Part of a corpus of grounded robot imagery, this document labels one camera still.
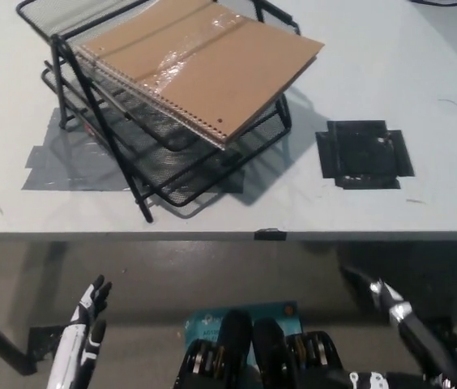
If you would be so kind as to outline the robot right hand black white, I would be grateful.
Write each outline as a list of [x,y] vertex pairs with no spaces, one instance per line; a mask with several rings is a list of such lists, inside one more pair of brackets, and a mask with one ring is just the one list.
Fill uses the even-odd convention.
[[357,290],[357,296],[373,306],[398,332],[428,387],[457,388],[457,351],[424,323],[409,300],[385,280],[356,267],[341,265],[340,273]]

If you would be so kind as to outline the robot left hand black white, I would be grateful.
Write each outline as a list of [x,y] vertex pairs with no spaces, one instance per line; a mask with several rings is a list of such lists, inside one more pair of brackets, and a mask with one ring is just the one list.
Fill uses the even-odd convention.
[[47,382],[48,389],[87,388],[105,337],[106,321],[99,314],[107,306],[112,284],[99,275],[86,288],[60,336]]

